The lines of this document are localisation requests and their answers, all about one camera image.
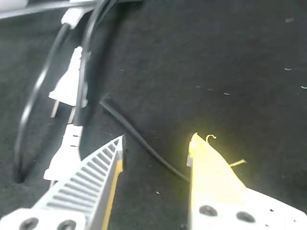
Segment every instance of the black cable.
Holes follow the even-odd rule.
[[[77,96],[77,103],[76,103],[76,111],[74,116],[73,124],[75,126],[82,126],[82,100],[83,100],[83,91],[84,85],[86,84],[86,65],[89,59],[90,54],[90,43],[92,40],[93,32],[95,26],[97,24],[97,20],[101,21],[107,14],[107,12],[114,6],[117,0],[101,0],[94,8],[93,13],[89,19],[89,22],[86,26],[83,42],[82,42],[82,57],[81,57],[81,64],[80,64],[80,75],[79,75],[79,87],[78,87],[78,96]],[[165,166],[168,170],[173,172],[175,175],[180,177],[185,181],[189,181],[189,178],[175,169],[172,165],[170,165],[165,159],[163,159],[146,141],[145,139],[136,131],[136,129],[115,109],[109,106],[105,101],[101,102],[101,105],[109,111],[163,166]]]
[[[21,183],[25,175],[23,175],[23,154],[21,153],[21,147],[23,145],[25,130],[29,121],[29,117],[33,110],[33,107],[37,101],[39,91],[41,86],[46,78],[48,70],[50,69],[51,63],[57,54],[59,48],[63,44],[65,38],[68,35],[69,30],[71,29],[69,24],[63,24],[61,27],[53,45],[48,53],[46,61],[44,63],[43,69],[35,83],[35,86],[31,92],[31,95],[24,107],[23,115],[20,119],[17,139],[14,146],[14,163],[13,163],[13,178],[17,183]]]
[[[101,21],[109,10],[115,5],[118,0],[100,0],[92,14],[91,17],[86,25],[86,29],[84,32],[83,40],[82,40],[82,56],[81,56],[81,63],[80,63],[80,75],[79,75],[79,86],[78,86],[78,95],[77,95],[77,102],[76,102],[76,110],[73,119],[73,124],[75,126],[82,126],[83,125],[83,116],[82,116],[82,100],[83,100],[83,92],[84,86],[87,82],[85,77],[86,75],[86,67],[87,61],[89,60],[90,55],[90,44],[93,37],[94,30],[97,25],[97,21]]]
[[[169,171],[173,172],[176,176],[181,179],[189,182],[189,178],[183,173],[179,172],[172,165],[170,165],[163,157],[161,157],[148,143],[147,141],[139,134],[139,132],[126,120],[126,118],[116,111],[112,106],[110,106],[105,99],[103,99],[100,104],[104,109],[106,109],[110,114],[114,116],[129,132],[133,135],[137,141],[146,148],[150,154],[155,157],[163,166],[165,166]]]
[[[23,9],[0,12],[0,19],[18,17],[27,14],[40,13],[57,9],[72,8],[72,7],[93,7],[95,6],[96,3],[97,3],[96,0],[78,1],[78,2],[70,2],[70,1],[46,2],[46,3],[35,4],[33,6],[27,6]]]

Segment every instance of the dark fabric surface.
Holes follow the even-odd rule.
[[[59,116],[49,118],[47,95],[65,72],[86,18],[43,86],[24,149],[30,170],[23,184],[12,181],[12,153],[25,100],[63,13],[0,22],[0,215],[30,207],[48,188],[43,172],[70,109],[61,106]],[[215,134],[211,143],[229,163],[248,162],[234,169],[246,186],[306,212],[306,22],[303,0],[147,0],[114,9],[93,41],[82,157],[126,133],[99,105],[107,96],[184,173],[192,133]],[[188,184],[129,135],[127,145],[109,229],[181,229]]]

